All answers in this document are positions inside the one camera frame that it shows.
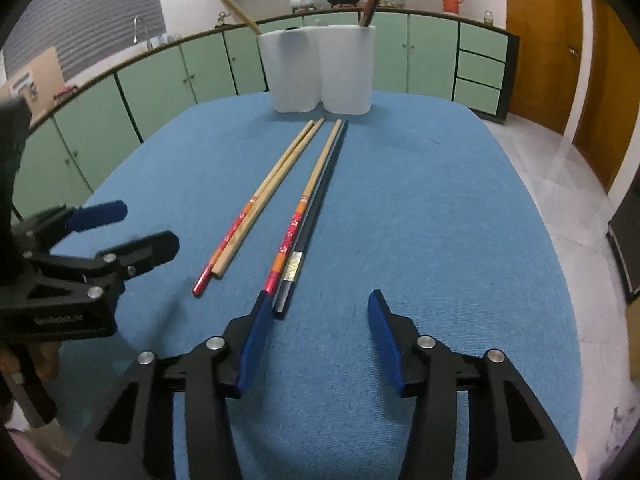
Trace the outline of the white utensil holder right cup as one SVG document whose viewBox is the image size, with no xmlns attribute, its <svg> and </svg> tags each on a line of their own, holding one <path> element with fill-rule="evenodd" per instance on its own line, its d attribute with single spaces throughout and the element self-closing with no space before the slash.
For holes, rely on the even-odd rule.
<svg viewBox="0 0 640 480">
<path fill-rule="evenodd" d="M 309 26 L 304 31 L 317 50 L 319 98 L 331 114 L 361 116 L 372 103 L 375 27 Z"/>
</svg>

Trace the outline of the white utensil holder left cup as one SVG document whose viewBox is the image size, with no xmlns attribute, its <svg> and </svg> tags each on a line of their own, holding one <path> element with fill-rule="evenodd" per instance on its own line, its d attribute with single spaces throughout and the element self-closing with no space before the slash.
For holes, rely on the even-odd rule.
<svg viewBox="0 0 640 480">
<path fill-rule="evenodd" d="M 297 27 L 258 38 L 272 106 L 278 113 L 306 113 L 320 103 L 317 32 L 317 27 Z"/>
</svg>

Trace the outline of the black chopstick gold band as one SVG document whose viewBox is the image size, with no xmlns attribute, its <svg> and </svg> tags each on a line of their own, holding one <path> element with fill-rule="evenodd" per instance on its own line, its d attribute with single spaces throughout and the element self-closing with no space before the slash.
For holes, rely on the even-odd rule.
<svg viewBox="0 0 640 480">
<path fill-rule="evenodd" d="M 326 191 L 329 188 L 337 159 L 340 157 L 348 127 L 348 120 L 341 122 L 341 128 L 338 129 L 333 148 L 331 148 L 329 152 L 329 157 L 323 166 L 319 182 L 314 188 L 314 194 L 311 195 L 309 206 L 303 215 L 302 223 L 299 225 L 295 237 L 295 244 L 288 252 L 286 267 L 279 281 L 276 299 L 273 300 L 272 310 L 276 318 L 285 318 L 286 312 L 288 312 L 288 307 L 291 304 L 296 283 L 302 270 L 304 257 L 312 234 L 314 234 L 314 227 L 316 226 L 324 198 L 326 197 Z"/>
</svg>

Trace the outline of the green base cabinets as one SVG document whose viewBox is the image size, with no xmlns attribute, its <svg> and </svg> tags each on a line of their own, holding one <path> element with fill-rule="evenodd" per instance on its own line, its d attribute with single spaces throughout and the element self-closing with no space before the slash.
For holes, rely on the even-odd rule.
<svg viewBox="0 0 640 480">
<path fill-rule="evenodd" d="M 518 36 L 423 11 L 380 11 L 373 25 L 376 90 L 438 96 L 487 120 L 506 120 Z M 258 40 L 240 25 L 176 40 L 107 70 L 32 120 L 36 137 L 15 182 L 13 219 L 83 203 L 184 110 L 267 88 Z"/>
</svg>

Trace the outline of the grey window blind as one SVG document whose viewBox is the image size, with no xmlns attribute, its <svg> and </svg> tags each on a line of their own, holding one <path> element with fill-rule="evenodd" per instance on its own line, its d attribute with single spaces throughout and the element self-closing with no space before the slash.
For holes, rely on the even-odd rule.
<svg viewBox="0 0 640 480">
<path fill-rule="evenodd" d="M 63 77 L 73 78 L 131 47 L 138 14 L 151 39 L 166 32 L 160 0 L 32 0 L 2 48 L 6 74 L 55 47 Z"/>
</svg>

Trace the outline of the white utensil holder cup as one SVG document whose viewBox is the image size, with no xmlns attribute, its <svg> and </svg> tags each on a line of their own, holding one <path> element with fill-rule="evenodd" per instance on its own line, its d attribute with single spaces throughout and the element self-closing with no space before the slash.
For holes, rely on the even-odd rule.
<svg viewBox="0 0 640 480">
<path fill-rule="evenodd" d="M 258 38 L 272 106 L 278 113 L 306 113 L 320 103 L 317 32 L 317 27 L 297 27 Z"/>
<path fill-rule="evenodd" d="M 304 31 L 317 50 L 319 98 L 331 114 L 361 116 L 372 103 L 375 27 L 309 26 Z"/>
</svg>

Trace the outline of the red patterned chopstick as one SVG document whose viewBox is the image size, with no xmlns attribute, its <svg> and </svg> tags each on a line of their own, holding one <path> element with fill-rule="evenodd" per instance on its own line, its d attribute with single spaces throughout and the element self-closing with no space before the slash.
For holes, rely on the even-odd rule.
<svg viewBox="0 0 640 480">
<path fill-rule="evenodd" d="M 309 205 L 312 192 L 314 192 L 314 189 L 316 188 L 322 169 L 328 160 L 331 148 L 333 148 L 337 135 L 342 128 L 342 123 L 343 121 L 341 119 L 337 119 L 335 122 L 328 138 L 326 139 L 326 143 L 323 145 L 316 164 L 314 165 L 314 169 L 311 171 L 311 175 L 305 185 L 303 193 L 300 196 L 294 214 L 292 215 L 291 221 L 288 224 L 288 228 L 286 229 L 283 240 L 279 246 L 277 255 L 273 259 L 264 287 L 262 288 L 268 295 L 273 295 L 277 290 L 278 283 L 285 269 L 286 262 L 288 261 L 288 254 L 290 253 L 295 237 L 298 234 L 299 226 L 302 223 Z"/>
<path fill-rule="evenodd" d="M 224 237 L 218 244 L 217 248 L 213 252 L 213 255 L 210 257 L 209 262 L 206 264 L 204 270 L 198 277 L 198 280 L 195 282 L 192 288 L 192 295 L 194 297 L 201 297 L 203 292 L 208 285 L 209 280 L 213 276 L 213 267 L 214 264 L 218 261 L 222 253 L 224 252 L 224 248 L 229 244 L 231 237 L 233 234 L 239 229 L 240 225 L 243 223 L 244 219 L 248 216 L 258 198 L 265 193 L 265 189 L 268 184 L 273 180 L 274 176 L 277 172 L 284 166 L 284 164 L 291 157 L 294 150 L 297 148 L 297 145 L 302 142 L 303 138 L 306 134 L 311 130 L 314 125 L 314 121 L 310 120 L 303 126 L 303 129 L 299 131 L 298 135 L 294 138 L 291 144 L 286 148 L 281 157 L 278 159 L 276 164 L 271 168 L 269 174 L 266 175 L 265 179 L 262 180 L 262 183 L 258 186 L 257 190 L 254 192 L 250 200 L 245 204 L 239 215 L 232 222 L 232 225 L 228 229 L 227 233 L 224 234 Z"/>
</svg>

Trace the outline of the kitchen faucet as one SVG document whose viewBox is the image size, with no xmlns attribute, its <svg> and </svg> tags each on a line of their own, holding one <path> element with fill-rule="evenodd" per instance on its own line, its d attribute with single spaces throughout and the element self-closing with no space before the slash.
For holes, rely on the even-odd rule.
<svg viewBox="0 0 640 480">
<path fill-rule="evenodd" d="M 134 39 L 132 43 L 137 46 L 138 44 L 144 44 L 145 50 L 152 49 L 151 35 L 149 32 L 148 24 L 143 15 L 136 15 L 134 17 Z"/>
</svg>

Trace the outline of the blue table cloth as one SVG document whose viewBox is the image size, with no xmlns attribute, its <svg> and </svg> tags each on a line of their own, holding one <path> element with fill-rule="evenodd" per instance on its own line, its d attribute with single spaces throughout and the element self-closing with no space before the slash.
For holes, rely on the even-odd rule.
<svg viewBox="0 0 640 480">
<path fill-rule="evenodd" d="M 178 356 L 250 312 L 334 116 L 304 149 L 250 229 L 230 268 L 195 297 L 193 285 L 250 193 L 306 124 L 265 93 L 194 106 L 137 148 L 93 192 L 121 200 L 121 222 L 74 234 L 60 255 L 90 257 L 169 230 L 175 259 L 130 281 L 117 332 L 70 341 L 54 386 L 72 438 L 145 350 Z M 390 382 L 369 327 L 368 303 L 467 356 L 501 351 L 524 378 L 510 407 L 532 392 L 560 436 L 508 422 L 496 452 L 490 419 L 458 396 L 454 478 L 575 479 L 582 370 L 574 310 L 538 207 L 492 132 L 463 105 L 379 93 L 352 118 L 302 273 L 275 322 L 253 385 L 229 405 L 247 479 L 395 479 L 416 402 Z"/>
</svg>

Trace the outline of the wooden door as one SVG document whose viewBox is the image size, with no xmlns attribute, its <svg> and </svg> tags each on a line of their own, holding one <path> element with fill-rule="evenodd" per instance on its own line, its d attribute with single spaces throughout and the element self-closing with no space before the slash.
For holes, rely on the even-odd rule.
<svg viewBox="0 0 640 480">
<path fill-rule="evenodd" d="M 574 145 L 605 190 L 612 188 L 639 109 L 639 50 L 606 0 L 592 1 L 592 58 Z"/>
<path fill-rule="evenodd" d="M 510 112 L 563 133 L 582 59 L 582 0 L 506 0 L 520 38 Z"/>
</svg>

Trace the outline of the plain bamboo chopstick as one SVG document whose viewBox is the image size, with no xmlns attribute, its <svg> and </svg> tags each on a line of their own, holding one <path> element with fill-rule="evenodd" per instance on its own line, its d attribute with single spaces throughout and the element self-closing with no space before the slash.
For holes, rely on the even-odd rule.
<svg viewBox="0 0 640 480">
<path fill-rule="evenodd" d="M 220 256 L 218 261 L 214 264 L 212 278 L 222 278 L 224 276 L 228 269 L 228 266 L 230 266 L 232 259 L 242 245 L 243 240 L 245 240 L 245 237 L 247 237 L 248 231 L 254 226 L 254 223 L 256 222 L 262 211 L 265 209 L 265 206 L 270 201 L 270 198 L 277 191 L 284 178 L 288 175 L 288 173 L 297 162 L 297 159 L 299 159 L 299 156 L 303 153 L 303 151 L 306 150 L 306 147 L 308 146 L 310 141 L 314 138 L 316 133 L 325 122 L 326 118 L 324 116 L 320 117 L 317 120 L 314 120 L 314 125 L 312 126 L 311 130 L 306 134 L 302 142 L 297 145 L 297 148 L 294 150 L 291 157 L 277 172 L 273 180 L 265 189 L 265 193 L 258 198 L 248 216 L 244 219 L 239 229 L 231 237 L 229 244 L 226 248 L 224 248 L 224 252 Z"/>
</svg>

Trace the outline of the kettle on counter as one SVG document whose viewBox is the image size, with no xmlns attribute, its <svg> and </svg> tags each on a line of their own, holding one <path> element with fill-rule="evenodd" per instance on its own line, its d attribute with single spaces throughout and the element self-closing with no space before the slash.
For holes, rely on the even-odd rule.
<svg viewBox="0 0 640 480">
<path fill-rule="evenodd" d="M 230 18 L 231 14 L 229 12 L 226 11 L 221 11 L 218 16 L 217 16 L 217 21 L 216 21 L 216 28 L 221 28 L 224 26 L 227 26 L 227 20 L 228 18 Z"/>
</svg>

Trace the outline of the cardboard box on counter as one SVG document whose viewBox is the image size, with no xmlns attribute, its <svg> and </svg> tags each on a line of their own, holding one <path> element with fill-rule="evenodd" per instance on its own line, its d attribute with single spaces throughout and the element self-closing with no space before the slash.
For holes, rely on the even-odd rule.
<svg viewBox="0 0 640 480">
<path fill-rule="evenodd" d="M 53 110 L 54 96 L 64 86 L 58 54 L 55 47 L 50 47 L 8 79 L 1 87 L 1 99 L 24 98 L 32 113 L 33 126 Z"/>
</svg>

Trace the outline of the bamboo chopstick in left cup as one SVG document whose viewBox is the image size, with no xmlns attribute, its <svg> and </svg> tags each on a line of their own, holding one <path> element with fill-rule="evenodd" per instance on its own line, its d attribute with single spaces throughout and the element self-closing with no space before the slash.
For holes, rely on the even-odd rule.
<svg viewBox="0 0 640 480">
<path fill-rule="evenodd" d="M 245 11 L 234 0 L 220 0 L 228 11 L 236 16 L 245 26 L 247 26 L 256 36 L 260 36 L 262 31 L 256 22 L 250 18 Z"/>
</svg>

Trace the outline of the black glass cabinet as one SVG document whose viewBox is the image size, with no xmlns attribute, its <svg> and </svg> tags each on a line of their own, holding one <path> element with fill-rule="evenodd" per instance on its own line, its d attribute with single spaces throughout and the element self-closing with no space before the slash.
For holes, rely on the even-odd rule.
<svg viewBox="0 0 640 480">
<path fill-rule="evenodd" d="M 620 270 L 626 300 L 632 304 L 639 297 L 640 281 L 640 197 L 639 174 L 613 218 L 606 234 Z"/>
</svg>

